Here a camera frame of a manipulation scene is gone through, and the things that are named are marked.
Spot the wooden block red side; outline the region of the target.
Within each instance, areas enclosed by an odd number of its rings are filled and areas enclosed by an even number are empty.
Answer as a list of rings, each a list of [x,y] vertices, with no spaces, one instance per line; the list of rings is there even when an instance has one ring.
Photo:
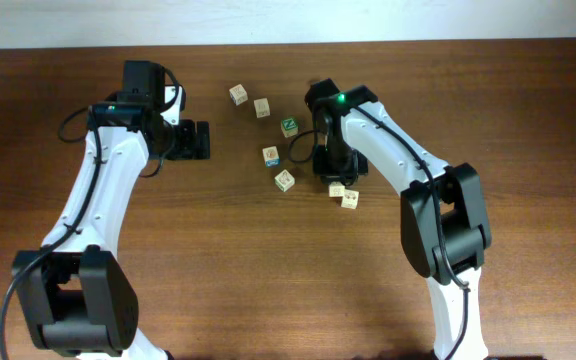
[[[331,198],[343,197],[345,193],[345,185],[341,182],[331,182],[328,185],[328,193]]]

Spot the wooden car picture block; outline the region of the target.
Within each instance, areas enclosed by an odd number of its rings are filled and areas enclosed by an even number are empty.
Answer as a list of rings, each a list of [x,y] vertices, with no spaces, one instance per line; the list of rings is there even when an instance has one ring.
[[[347,209],[356,209],[358,206],[359,192],[345,189],[342,197],[341,207]]]

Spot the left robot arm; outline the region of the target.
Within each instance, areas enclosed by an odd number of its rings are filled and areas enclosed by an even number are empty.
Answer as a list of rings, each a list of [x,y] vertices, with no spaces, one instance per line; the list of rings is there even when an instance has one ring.
[[[186,92],[168,68],[127,60],[120,90],[81,109],[85,154],[59,220],[36,250],[18,252],[0,308],[19,300],[34,346],[64,358],[161,359],[171,353],[139,329],[139,302],[118,262],[119,235],[136,181],[151,160],[207,160],[207,122],[184,120]]]

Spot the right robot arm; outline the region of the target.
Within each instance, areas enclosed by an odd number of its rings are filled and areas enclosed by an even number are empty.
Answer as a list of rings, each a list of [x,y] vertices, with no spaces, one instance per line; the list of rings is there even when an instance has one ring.
[[[485,359],[479,310],[484,252],[492,242],[480,177],[469,164],[432,155],[387,113],[366,86],[310,86],[305,103],[315,134],[313,172],[325,184],[354,184],[374,166],[400,198],[404,254],[425,279],[438,359]]]

